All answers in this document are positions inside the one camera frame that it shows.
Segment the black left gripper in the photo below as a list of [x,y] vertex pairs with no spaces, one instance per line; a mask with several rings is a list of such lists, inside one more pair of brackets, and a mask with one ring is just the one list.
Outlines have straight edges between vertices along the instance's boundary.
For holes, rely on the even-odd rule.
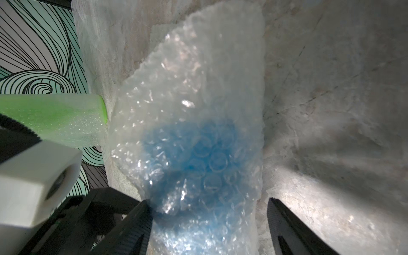
[[[17,154],[43,140],[17,120]],[[18,254],[90,255],[139,203],[110,187],[90,190],[87,195],[71,196],[69,192]]]

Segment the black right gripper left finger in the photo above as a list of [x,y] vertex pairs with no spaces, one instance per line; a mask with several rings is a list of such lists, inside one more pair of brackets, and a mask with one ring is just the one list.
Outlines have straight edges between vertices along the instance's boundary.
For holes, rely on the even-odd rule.
[[145,255],[152,225],[150,207],[146,201],[142,201],[89,254]]

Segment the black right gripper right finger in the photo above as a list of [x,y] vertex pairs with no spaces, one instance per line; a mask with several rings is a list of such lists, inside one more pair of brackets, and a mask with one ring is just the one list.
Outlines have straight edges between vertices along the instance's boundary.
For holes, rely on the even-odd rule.
[[279,199],[270,198],[269,230],[277,255],[338,255]]

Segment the blue plastic wine glass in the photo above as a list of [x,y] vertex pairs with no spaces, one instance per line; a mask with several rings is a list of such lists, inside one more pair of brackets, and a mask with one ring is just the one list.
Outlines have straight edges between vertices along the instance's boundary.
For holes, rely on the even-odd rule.
[[258,166],[233,122],[166,125],[146,134],[143,149],[157,253],[253,254]]

